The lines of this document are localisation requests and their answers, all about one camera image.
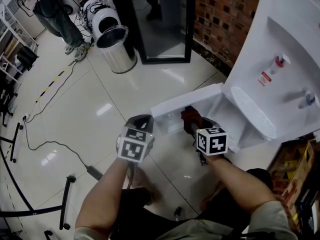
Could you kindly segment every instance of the cardboard box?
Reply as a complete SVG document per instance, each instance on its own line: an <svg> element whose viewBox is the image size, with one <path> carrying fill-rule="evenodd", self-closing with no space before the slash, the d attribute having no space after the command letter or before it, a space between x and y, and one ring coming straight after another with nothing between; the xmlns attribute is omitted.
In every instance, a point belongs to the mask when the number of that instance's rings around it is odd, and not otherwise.
<svg viewBox="0 0 320 240"><path fill-rule="evenodd" d="M299 228L299 218L295 202L314 163L315 152L310 141L297 140L283 143L269 168L273 193L296 230Z"/></svg>

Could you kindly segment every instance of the warning label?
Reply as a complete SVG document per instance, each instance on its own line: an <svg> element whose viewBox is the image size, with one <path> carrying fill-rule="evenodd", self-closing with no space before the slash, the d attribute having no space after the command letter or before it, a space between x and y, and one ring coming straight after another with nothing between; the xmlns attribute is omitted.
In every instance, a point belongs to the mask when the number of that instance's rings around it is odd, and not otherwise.
<svg viewBox="0 0 320 240"><path fill-rule="evenodd" d="M266 86L267 82L272 81L272 79L265 72L262 72L261 75L262 76L260 77L260 79L258 79L258 81L262 86Z"/></svg>

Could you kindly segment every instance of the brick wall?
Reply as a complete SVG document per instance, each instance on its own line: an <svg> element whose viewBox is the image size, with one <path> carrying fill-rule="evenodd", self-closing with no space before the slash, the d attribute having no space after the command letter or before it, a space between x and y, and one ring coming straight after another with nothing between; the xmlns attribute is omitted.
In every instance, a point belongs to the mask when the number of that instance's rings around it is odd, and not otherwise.
<svg viewBox="0 0 320 240"><path fill-rule="evenodd" d="M246 40L259 0L196 0L194 37L233 66Z"/></svg>

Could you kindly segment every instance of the mirror frame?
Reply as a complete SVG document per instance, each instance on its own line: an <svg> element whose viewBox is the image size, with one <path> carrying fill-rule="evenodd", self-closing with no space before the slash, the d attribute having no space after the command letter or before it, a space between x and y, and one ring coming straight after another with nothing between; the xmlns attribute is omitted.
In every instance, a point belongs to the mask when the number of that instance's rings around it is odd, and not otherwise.
<svg viewBox="0 0 320 240"><path fill-rule="evenodd" d="M191 60L196 0L186 0L186 30L184 57L152 57L148 58L142 35L138 25L132 0L113 0L121 24L128 26L128 39L138 50L142 64L189 63Z"/></svg>

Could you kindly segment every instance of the jeans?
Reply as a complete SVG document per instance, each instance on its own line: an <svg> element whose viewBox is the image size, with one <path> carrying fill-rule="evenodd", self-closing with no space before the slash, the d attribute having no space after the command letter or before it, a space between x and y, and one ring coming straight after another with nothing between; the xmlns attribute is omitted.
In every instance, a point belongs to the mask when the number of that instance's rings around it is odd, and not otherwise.
<svg viewBox="0 0 320 240"><path fill-rule="evenodd" d="M63 9L62 0L40 0L33 12L51 34L63 38L68 45L78 47L83 42L80 30Z"/></svg>
<svg viewBox="0 0 320 240"><path fill-rule="evenodd" d="M264 169L250 169L249 174L264 182L270 189L273 183L270 174ZM151 200L146 188L125 189L122 191L119 212L114 224L111 240L140 239L155 240L186 221L173 221L144 209ZM224 188L206 206L196 220L208 220L229 226L242 232L250 223L250 214L242 210Z"/></svg>

